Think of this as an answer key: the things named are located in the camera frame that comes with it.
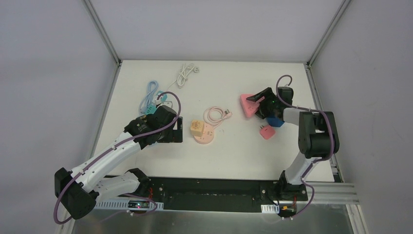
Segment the yellow plug adapter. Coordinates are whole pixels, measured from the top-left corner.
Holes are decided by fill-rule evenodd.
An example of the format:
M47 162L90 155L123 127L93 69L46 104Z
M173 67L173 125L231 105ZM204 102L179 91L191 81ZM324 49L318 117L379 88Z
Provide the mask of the yellow plug adapter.
M193 120L190 125L190 133L194 137L201 137L204 133L205 122L202 120Z

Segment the blue cube plug adapter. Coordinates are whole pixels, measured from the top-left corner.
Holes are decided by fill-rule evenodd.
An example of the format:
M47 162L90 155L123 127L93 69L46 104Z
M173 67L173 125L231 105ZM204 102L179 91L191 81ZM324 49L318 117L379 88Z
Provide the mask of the blue cube plug adapter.
M284 124L284 121L278 119L277 117L268 117L266 120L270 126L275 128L280 128Z

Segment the pink square plug adapter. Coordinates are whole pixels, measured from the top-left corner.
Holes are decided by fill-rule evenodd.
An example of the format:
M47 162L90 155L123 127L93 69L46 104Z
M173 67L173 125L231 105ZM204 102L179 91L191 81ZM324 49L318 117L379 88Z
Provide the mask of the pink square plug adapter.
M262 125L259 133L263 139L268 140L275 135L276 131L271 125Z

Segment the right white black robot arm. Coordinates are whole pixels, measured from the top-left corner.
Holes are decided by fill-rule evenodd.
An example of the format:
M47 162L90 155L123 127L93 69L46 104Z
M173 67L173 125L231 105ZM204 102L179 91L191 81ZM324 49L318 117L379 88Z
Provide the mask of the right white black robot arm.
M274 116L298 127L299 153L275 184L276 194L284 200L304 190L305 179L313 168L319 162L329 160L339 150L333 112L293 107L293 95L294 91L289 87L279 87L276 92L268 87L246 97L248 102L257 104L255 115L259 118Z

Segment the pink triangular power strip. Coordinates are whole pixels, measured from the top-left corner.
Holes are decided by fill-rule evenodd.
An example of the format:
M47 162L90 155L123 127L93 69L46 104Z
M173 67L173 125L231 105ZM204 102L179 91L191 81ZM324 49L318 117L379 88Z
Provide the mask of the pink triangular power strip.
M260 102L264 100L264 97L258 99L258 101L249 101L246 98L250 97L251 94L241 94L240 95L240 102L241 102L241 107L243 109L244 115L246 118L251 118L255 115L255 113L259 109Z

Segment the pale pink round socket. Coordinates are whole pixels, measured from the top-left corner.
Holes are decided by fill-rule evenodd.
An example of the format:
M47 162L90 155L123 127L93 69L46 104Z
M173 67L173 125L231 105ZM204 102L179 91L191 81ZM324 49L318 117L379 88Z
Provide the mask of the pale pink round socket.
M214 137L214 128L211 125L205 123L203 134L201 136L195 136L194 139L199 144L209 144L214 140Z

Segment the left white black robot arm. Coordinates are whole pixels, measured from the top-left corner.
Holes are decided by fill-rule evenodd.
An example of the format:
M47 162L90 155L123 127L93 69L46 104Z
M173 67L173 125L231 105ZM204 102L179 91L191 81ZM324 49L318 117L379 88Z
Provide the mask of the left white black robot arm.
M55 173L54 221L64 224L57 217L59 205L70 214L69 218L81 219L98 202L119 195L134 194L146 198L150 195L150 179L140 169L127 170L120 176L105 176L130 156L145 147L166 139L173 132L180 112L161 105L153 114L142 115L125 126L120 135L101 153L71 170L61 168Z

